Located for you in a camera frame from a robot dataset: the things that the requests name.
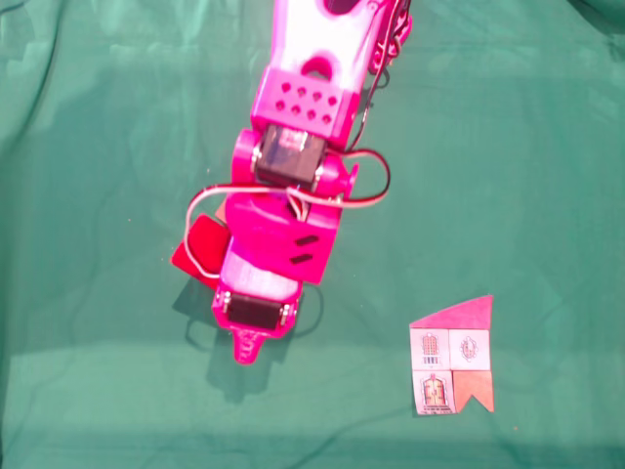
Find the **red block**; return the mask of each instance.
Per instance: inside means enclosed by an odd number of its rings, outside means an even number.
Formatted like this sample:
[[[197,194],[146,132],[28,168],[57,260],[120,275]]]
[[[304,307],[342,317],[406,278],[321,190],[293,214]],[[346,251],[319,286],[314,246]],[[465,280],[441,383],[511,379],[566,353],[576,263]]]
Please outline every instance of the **red block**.
[[[453,395],[460,413],[470,398],[476,398],[490,412],[495,411],[495,397],[490,371],[454,371]]]
[[[205,271],[215,274],[218,274],[222,269],[229,241],[230,231],[228,228],[206,215],[197,217],[188,235],[188,245],[197,261]],[[183,243],[174,252],[171,262],[191,277],[197,278],[214,290],[217,289],[219,279],[203,276],[190,261]]]

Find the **mounting hole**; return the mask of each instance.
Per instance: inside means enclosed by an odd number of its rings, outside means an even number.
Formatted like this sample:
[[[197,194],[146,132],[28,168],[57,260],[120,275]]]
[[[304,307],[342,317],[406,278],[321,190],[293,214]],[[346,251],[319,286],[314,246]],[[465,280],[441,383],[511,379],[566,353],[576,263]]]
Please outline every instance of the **mounting hole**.
[[[361,0],[324,0],[326,10],[333,15],[345,15],[349,13]]]
[[[317,80],[332,80],[332,65],[324,57],[314,57],[304,64],[302,74]]]

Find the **black stripe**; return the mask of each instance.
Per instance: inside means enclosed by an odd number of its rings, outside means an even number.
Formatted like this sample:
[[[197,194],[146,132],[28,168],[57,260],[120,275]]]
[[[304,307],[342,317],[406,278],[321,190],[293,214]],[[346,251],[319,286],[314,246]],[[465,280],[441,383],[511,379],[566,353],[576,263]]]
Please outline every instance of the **black stripe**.
[[[291,264],[301,264],[302,262],[310,261],[313,256],[311,254],[302,254],[301,256],[292,257]]]
[[[311,234],[310,236],[300,237],[299,239],[296,239],[295,243],[298,246],[306,246],[307,244],[311,244],[312,242],[317,241],[319,241],[319,236]]]

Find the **green cloth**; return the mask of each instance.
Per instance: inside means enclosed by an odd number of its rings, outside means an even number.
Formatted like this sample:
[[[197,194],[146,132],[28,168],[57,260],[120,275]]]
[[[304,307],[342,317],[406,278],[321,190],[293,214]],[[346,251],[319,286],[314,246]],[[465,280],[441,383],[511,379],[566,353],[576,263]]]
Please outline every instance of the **green cloth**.
[[[625,5],[412,11],[362,140],[391,192],[249,368],[168,259],[229,180],[272,1],[0,17],[5,469],[624,467]],[[408,325],[484,294],[495,413],[417,416]]]

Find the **robotic arm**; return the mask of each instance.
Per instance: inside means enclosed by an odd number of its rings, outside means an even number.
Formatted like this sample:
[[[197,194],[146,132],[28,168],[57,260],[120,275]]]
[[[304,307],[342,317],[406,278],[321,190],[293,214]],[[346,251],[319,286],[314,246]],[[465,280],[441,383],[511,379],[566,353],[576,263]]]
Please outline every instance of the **robotic arm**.
[[[232,332],[234,358],[252,364],[268,338],[295,325],[304,282],[320,284],[341,216],[384,198],[389,166],[355,149],[382,72],[412,27],[410,0],[275,0],[271,61],[232,155],[231,183],[207,188],[189,205],[172,263],[216,290],[213,312]],[[349,142],[367,71],[375,75],[360,130]],[[357,165],[373,157],[387,184],[350,198]],[[224,227],[197,205],[225,194]]]

